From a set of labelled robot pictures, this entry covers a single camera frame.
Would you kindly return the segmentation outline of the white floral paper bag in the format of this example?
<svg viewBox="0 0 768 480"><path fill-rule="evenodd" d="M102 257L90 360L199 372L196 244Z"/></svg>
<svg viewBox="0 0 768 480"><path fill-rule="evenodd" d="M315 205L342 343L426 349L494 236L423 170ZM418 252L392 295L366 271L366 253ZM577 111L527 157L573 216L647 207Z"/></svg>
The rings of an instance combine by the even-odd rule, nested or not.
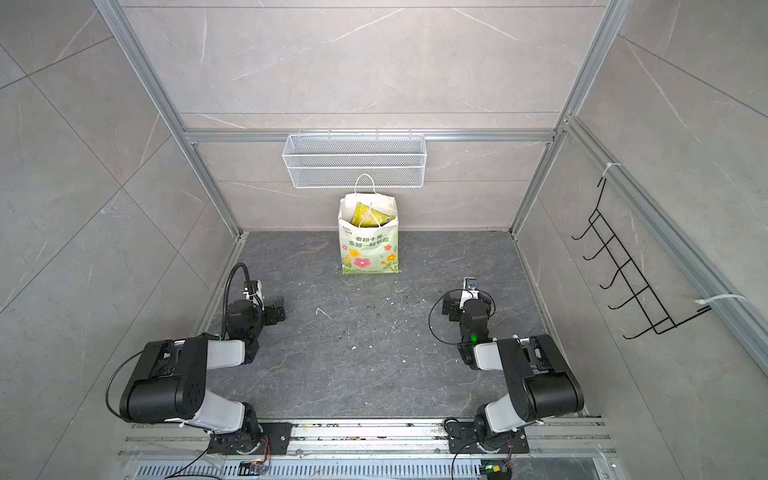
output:
<svg viewBox="0 0 768 480"><path fill-rule="evenodd" d="M349 223L358 202L396 219L380 228L358 228ZM399 216L396 199L376 191L371 175L362 173L353 192L339 203L338 234L344 275L397 274L399 272Z"/></svg>

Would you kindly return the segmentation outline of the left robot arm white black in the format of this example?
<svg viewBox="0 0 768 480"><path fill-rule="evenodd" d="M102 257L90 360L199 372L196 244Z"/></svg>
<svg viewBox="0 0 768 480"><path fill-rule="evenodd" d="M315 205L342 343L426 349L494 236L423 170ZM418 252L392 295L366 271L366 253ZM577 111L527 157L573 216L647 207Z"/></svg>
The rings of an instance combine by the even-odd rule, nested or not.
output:
<svg viewBox="0 0 768 480"><path fill-rule="evenodd" d="M252 363L263 328L285 317L281 297L264 305L254 296L226 306L226 338L204 333L147 343L121 395L118 416L128 423L206 430L212 454L285 454L290 423L262 424L252 405L224 398L206 385L210 371Z"/></svg>

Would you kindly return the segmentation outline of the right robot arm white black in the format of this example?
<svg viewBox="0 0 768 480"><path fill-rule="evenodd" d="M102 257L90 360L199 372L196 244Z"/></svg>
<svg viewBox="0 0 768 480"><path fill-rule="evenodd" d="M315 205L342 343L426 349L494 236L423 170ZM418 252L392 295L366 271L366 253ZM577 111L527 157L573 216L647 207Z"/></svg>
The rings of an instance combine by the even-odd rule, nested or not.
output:
<svg viewBox="0 0 768 480"><path fill-rule="evenodd" d="M463 363L475 371L499 371L507 393L480 406L470 423L444 422L453 453L526 453L524 428L550 417L574 414L584 407L584 393L553 338L493 339L488 322L495 302L483 291L454 289L437 302L441 313L459 326L457 348Z"/></svg>

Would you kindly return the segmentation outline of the yellow chips snack bag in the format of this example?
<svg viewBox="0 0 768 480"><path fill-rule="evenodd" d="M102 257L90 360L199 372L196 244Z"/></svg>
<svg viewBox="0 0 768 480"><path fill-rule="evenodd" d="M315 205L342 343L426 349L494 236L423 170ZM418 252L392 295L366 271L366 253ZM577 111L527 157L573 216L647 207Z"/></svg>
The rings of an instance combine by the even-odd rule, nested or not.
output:
<svg viewBox="0 0 768 480"><path fill-rule="evenodd" d="M385 214L370 205L358 202L349 223L358 228L380 228L395 219L395 215Z"/></svg>

